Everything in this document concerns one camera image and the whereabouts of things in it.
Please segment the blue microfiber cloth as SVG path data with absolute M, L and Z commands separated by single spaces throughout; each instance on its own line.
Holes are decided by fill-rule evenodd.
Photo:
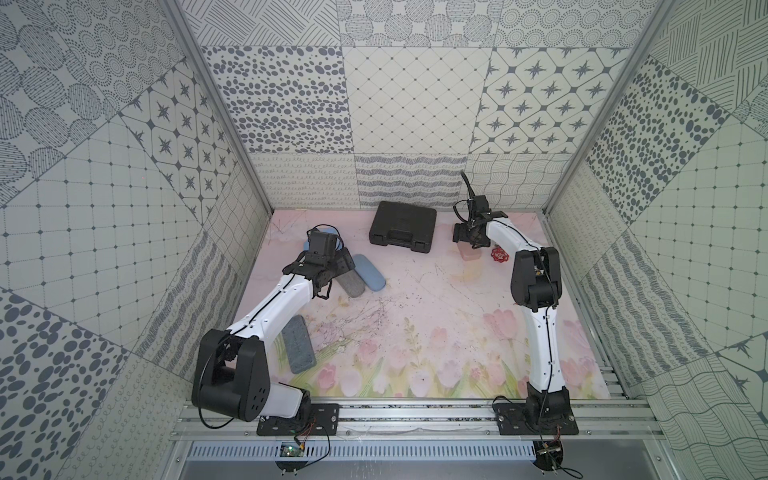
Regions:
M 335 234 L 337 234 L 337 235 L 338 235 L 338 237 L 339 237 L 339 244 L 337 245 L 337 250 L 336 250 L 336 251 L 338 251 L 338 250 L 341 250 L 341 249 L 343 248 L 343 246 L 344 246 L 344 242 L 343 242 L 343 239 L 342 239 L 342 237 L 341 237 L 340 231 L 339 231 L 339 230 L 338 230 L 336 227 L 334 227 L 334 226 L 332 226 L 332 225 L 318 225 L 318 226 L 315 226 L 315 227 L 313 227 L 312 229 L 310 229 L 310 230 L 307 232 L 307 239 L 305 240 L 305 242 L 304 242 L 304 245 L 303 245 L 303 250 L 304 250 L 304 251 L 306 251 L 306 252 L 307 252 L 307 247 L 308 247 L 308 237 L 309 237 L 309 233 L 310 233 L 312 230 L 320 230 L 320 231 L 325 231 L 325 232 L 329 232 L 329 233 L 335 233 Z

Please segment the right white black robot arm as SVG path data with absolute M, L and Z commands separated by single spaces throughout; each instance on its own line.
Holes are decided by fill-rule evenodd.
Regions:
M 553 429 L 572 415 L 556 333 L 563 293 L 559 252 L 529 239 L 505 213 L 491 210 L 478 197 L 464 203 L 466 215 L 454 212 L 459 222 L 454 226 L 453 241 L 474 249 L 495 245 L 510 255 L 510 292 L 524 314 L 531 357 L 526 421 L 538 432 Z

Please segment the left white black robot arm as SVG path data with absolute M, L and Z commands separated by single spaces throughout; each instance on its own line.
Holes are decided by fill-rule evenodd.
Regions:
M 322 289 L 354 268 L 345 247 L 330 254 L 302 252 L 252 311 L 225 330 L 208 331 L 199 345 L 193 405 L 247 422 L 264 416 L 307 422 L 309 394 L 271 380 L 267 350 L 299 310 L 325 298 Z

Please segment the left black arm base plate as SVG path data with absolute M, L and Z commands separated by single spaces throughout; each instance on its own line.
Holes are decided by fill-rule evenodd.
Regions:
M 262 417 L 257 427 L 258 436 L 335 436 L 338 428 L 338 403 L 311 403 L 299 409 L 290 418 Z

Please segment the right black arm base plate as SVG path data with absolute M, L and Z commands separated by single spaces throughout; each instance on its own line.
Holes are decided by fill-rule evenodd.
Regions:
M 491 405 L 498 432 L 502 436 L 574 436 L 579 427 L 571 411 L 558 413 L 545 408 L 530 410 L 524 402 L 503 400 Z

